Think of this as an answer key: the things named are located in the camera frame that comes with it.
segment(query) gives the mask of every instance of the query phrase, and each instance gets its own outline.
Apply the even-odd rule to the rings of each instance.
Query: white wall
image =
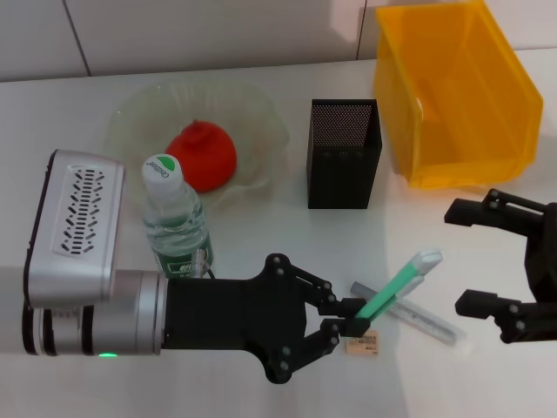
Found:
[[[86,75],[62,0],[0,0],[0,81]]]
[[[375,58],[379,35],[377,7],[387,5],[441,3],[450,0],[367,0],[359,44],[359,59]],[[555,0],[485,0],[495,20],[516,50],[557,47],[557,2]]]
[[[68,0],[93,75],[356,59],[366,0]]]
[[[375,57],[377,6],[434,1],[442,0],[67,4],[92,75],[104,75]],[[486,1],[515,49],[557,47],[554,0]],[[0,0],[0,81],[84,75],[63,0]]]

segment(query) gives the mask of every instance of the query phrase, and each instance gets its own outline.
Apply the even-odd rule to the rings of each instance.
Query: green logo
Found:
[[[163,155],[161,157],[157,157],[157,159],[164,165],[164,167],[166,167],[171,172],[173,172],[176,168],[176,164],[174,164],[174,161],[170,157],[166,157]]]

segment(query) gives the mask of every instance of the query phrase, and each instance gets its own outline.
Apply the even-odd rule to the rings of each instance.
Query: bottle label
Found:
[[[205,261],[209,266],[212,266],[213,253],[209,234],[207,234],[207,238],[205,238],[203,244],[199,246],[199,249],[205,251]],[[156,258],[167,279],[184,279],[191,277],[191,253],[178,257],[156,253]]]

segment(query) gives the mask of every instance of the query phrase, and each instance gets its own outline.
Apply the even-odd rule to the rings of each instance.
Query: small label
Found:
[[[377,331],[368,329],[361,338],[351,338],[346,340],[346,353],[377,355],[379,354],[377,339]]]
[[[211,238],[207,234],[207,238],[203,244],[199,246],[200,249],[205,251],[205,261],[209,266],[212,266],[213,253],[211,246]],[[158,264],[163,270],[167,279],[184,279],[190,277],[191,274],[191,254],[180,255],[179,257],[172,257],[157,253]]]

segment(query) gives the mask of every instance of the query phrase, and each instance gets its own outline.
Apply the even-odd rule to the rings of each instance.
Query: transparent bowl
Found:
[[[212,122],[232,138],[236,172],[218,189],[202,193],[205,208],[272,179],[289,141],[274,103],[261,91],[225,78],[195,78],[152,85],[126,99],[109,122],[103,152],[125,164],[125,198],[139,209],[145,189],[141,166],[194,119]]]

